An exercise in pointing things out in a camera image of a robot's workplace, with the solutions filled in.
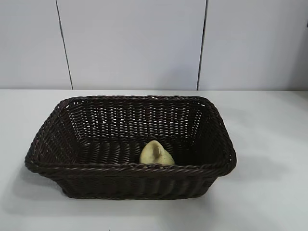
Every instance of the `basket bottom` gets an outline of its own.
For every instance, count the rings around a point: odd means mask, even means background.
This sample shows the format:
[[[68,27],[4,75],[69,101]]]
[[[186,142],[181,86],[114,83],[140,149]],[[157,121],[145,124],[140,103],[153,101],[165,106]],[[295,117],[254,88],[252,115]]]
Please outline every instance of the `basket bottom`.
[[[195,194],[195,195],[180,195],[180,196],[172,196],[172,195],[168,195],[168,196],[163,196],[161,197],[160,195],[152,195],[152,196],[135,196],[135,195],[125,195],[125,196],[121,196],[121,197],[117,197],[117,196],[109,196],[106,194],[88,194],[88,195],[74,195],[74,194],[70,194],[67,193],[64,189],[62,189],[63,193],[68,196],[69,198],[73,198],[73,199],[103,199],[103,200],[183,200],[183,199],[189,199],[189,198],[197,198],[200,196],[203,196],[206,192],[207,192],[208,188],[203,192],[203,193],[199,193],[199,194]]]
[[[140,153],[148,141],[158,140],[173,156],[177,165],[199,165],[191,144],[180,138],[152,138],[131,141],[85,141],[77,155],[79,164],[129,164],[139,163]]]

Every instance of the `basket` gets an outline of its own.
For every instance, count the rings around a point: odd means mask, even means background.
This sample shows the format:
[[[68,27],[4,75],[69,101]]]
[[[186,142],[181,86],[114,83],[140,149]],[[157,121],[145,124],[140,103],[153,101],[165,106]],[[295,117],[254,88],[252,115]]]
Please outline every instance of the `basket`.
[[[139,164],[159,141],[176,165]],[[184,96],[89,96],[61,101],[25,158],[72,198],[185,199],[203,195],[236,165],[216,107]]]

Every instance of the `woven pattern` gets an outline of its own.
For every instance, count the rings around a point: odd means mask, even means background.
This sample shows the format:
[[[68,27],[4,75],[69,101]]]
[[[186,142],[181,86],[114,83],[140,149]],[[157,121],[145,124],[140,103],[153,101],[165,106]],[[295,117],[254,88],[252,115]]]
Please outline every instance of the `woven pattern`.
[[[139,164],[159,141],[176,165]],[[236,165],[216,107],[202,97],[89,96],[61,101],[25,158],[73,198],[184,199]]]

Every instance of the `wicker basket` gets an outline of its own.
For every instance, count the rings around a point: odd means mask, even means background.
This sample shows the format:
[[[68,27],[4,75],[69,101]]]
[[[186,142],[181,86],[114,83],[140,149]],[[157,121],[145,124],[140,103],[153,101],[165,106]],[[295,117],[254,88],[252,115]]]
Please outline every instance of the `wicker basket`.
[[[139,164],[158,140],[176,165]],[[72,198],[184,199],[230,173],[236,156],[216,107],[202,97],[89,96],[61,101],[25,158]]]

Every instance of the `rectangular basket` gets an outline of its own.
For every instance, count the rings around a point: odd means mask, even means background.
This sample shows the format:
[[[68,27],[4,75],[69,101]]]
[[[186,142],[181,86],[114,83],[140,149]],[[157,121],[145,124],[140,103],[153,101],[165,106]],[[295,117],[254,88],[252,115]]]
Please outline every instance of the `rectangular basket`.
[[[159,141],[173,166],[139,164]],[[184,199],[203,195],[236,165],[216,107],[184,96],[89,96],[61,101],[25,158],[72,198]]]

